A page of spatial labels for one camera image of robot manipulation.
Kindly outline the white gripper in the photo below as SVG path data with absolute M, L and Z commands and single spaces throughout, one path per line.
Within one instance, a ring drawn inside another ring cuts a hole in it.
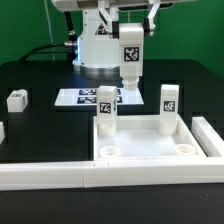
M 90 10 L 99 8 L 99 16 L 107 25 L 107 33 L 110 38 L 119 37 L 119 22 L 112 19 L 112 17 L 106 10 L 108 8 L 149 8 L 149 14 L 144 19 L 143 28 L 144 34 L 146 36 L 152 36 L 156 28 L 154 18 L 159 10 L 160 5 L 169 5 L 192 1 L 196 0 L 51 0 L 52 4 L 61 12 Z

